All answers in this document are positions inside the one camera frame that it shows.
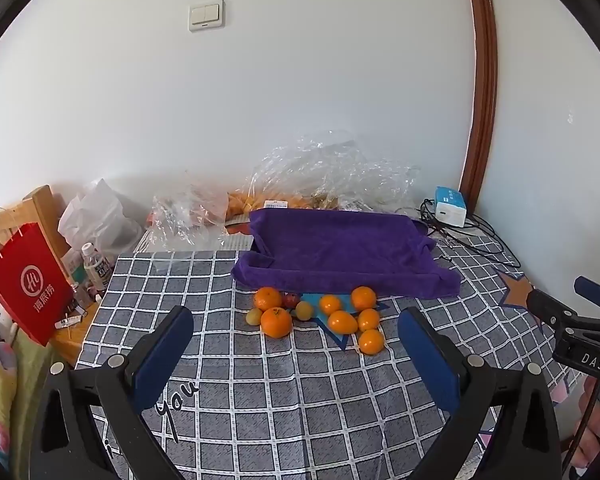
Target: bottle cap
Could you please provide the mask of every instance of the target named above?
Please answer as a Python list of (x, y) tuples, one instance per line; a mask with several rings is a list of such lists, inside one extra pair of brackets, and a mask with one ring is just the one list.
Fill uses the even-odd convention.
[(82, 254), (89, 256), (95, 252), (95, 248), (91, 242), (87, 242), (82, 246)]

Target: blue gripper pad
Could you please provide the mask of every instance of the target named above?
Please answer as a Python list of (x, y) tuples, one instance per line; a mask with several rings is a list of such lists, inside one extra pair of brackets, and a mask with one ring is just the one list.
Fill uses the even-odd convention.
[(579, 276), (573, 283), (573, 290), (577, 295), (600, 307), (600, 285), (596, 282), (584, 276)]
[[(455, 412), (461, 394), (461, 378), (458, 373), (458, 356), (462, 358), (461, 352), (450, 340), (442, 342), (444, 336), (436, 334), (415, 307), (403, 310), (398, 316), (398, 336), (436, 406), (451, 414)], [(450, 355), (453, 362), (449, 363), (443, 351), (448, 354), (455, 351), (458, 354)]]
[(131, 403), (137, 414), (152, 408), (158, 401), (192, 335), (193, 316), (188, 308), (181, 308), (134, 373)]

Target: wooden chair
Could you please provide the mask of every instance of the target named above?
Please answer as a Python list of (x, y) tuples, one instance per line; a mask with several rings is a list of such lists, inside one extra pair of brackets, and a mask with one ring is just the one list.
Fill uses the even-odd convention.
[(51, 248), (59, 267), (67, 276), (62, 257), (69, 245), (58, 232), (58, 208), (49, 186), (41, 186), (15, 205), (0, 209), (0, 249), (23, 224), (35, 222)]

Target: white wall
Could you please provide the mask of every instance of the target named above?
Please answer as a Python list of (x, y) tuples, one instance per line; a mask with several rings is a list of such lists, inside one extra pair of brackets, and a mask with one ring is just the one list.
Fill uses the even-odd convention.
[(470, 0), (33, 0), (0, 40), (0, 205), (103, 176), (148, 207), (205, 176), (236, 186), (271, 148), (349, 130), (459, 183), (474, 83)]
[(600, 53), (559, 0), (494, 0), (498, 105), (478, 209), (532, 281), (581, 312), (600, 283)]

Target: red fruit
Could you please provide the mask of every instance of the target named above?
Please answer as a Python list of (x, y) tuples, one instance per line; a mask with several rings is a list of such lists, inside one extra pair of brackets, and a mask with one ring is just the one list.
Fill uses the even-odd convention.
[(286, 293), (282, 298), (282, 304), (285, 308), (295, 308), (300, 303), (300, 295), (293, 293)]

